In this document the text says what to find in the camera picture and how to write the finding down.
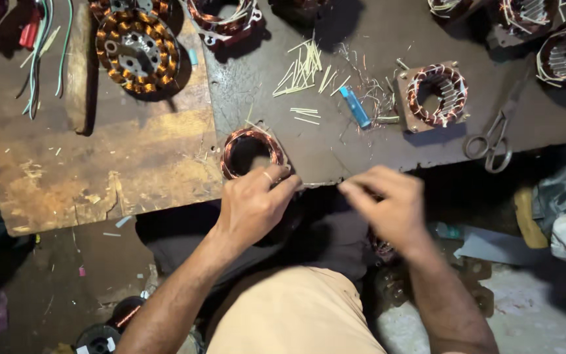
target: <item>man's right hand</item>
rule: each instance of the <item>man's right hand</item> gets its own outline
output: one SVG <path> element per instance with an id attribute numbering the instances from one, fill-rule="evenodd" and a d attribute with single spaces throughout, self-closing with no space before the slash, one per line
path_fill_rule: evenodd
<path id="1" fill-rule="evenodd" d="M 380 195 L 377 202 L 366 190 Z M 349 204 L 371 224 L 377 237 L 407 258 L 431 240 L 425 229 L 423 182 L 418 178 L 375 166 L 342 182 L 338 189 Z"/>

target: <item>blue lighter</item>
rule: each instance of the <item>blue lighter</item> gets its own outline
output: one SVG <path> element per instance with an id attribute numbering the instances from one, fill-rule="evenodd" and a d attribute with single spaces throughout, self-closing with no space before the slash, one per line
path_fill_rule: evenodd
<path id="1" fill-rule="evenodd" d="M 355 120 L 357 120 L 357 124 L 359 124 L 361 128 L 366 128 L 367 126 L 369 126 L 370 119 L 368 119 L 366 111 L 362 107 L 362 104 L 359 102 L 357 97 L 355 97 L 355 94 L 346 87 L 340 88 L 340 93 L 342 93 L 342 97 L 344 97 L 344 99 L 349 104 L 349 108 L 351 109 Z"/>

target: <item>scissor handle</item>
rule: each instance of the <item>scissor handle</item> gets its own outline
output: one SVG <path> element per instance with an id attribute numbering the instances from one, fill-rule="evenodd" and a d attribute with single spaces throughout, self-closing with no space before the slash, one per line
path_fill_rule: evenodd
<path id="1" fill-rule="evenodd" d="M 483 142 L 483 149 L 473 152 L 470 148 L 475 141 Z M 471 160 L 481 159 L 486 155 L 486 152 L 488 152 L 489 149 L 491 149 L 491 143 L 488 141 L 488 136 L 484 134 L 473 135 L 472 137 L 468 138 L 468 140 L 464 144 L 464 154 Z"/>
<path id="2" fill-rule="evenodd" d="M 495 155 L 497 154 L 497 150 L 501 145 L 503 145 L 506 149 L 504 160 L 498 167 L 493 167 L 493 164 L 495 163 Z M 499 139 L 499 142 L 497 142 L 497 144 L 490 150 L 488 157 L 486 157 L 486 164 L 484 165 L 484 168 L 490 173 L 500 173 L 501 171 L 506 169 L 506 167 L 510 163 L 511 157 L 513 157 L 513 149 L 510 147 L 510 144 L 508 144 L 508 139 L 505 137 L 501 138 Z"/>

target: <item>red object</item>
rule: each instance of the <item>red object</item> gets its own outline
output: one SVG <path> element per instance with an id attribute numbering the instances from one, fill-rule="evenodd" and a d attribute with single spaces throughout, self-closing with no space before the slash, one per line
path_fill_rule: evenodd
<path id="1" fill-rule="evenodd" d="M 29 50 L 34 49 L 34 41 L 36 40 L 36 32 L 38 32 L 38 24 L 41 20 L 41 14 L 37 8 L 32 9 L 32 16 L 29 18 L 29 23 L 23 27 L 19 44 Z"/>

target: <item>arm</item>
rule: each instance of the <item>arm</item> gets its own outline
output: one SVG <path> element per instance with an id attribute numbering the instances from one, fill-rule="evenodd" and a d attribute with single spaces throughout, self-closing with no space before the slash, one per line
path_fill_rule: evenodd
<path id="1" fill-rule="evenodd" d="M 365 189 L 384 199 L 376 202 Z M 475 301 L 436 249 L 425 229 L 423 184 L 384 166 L 351 177 L 342 194 L 409 264 L 414 297 L 432 353 L 499 353 Z"/>
<path id="2" fill-rule="evenodd" d="M 216 225 L 130 322 L 117 354 L 178 351 L 224 269 L 279 223 L 301 179 L 281 166 L 258 168 L 224 185 Z"/>

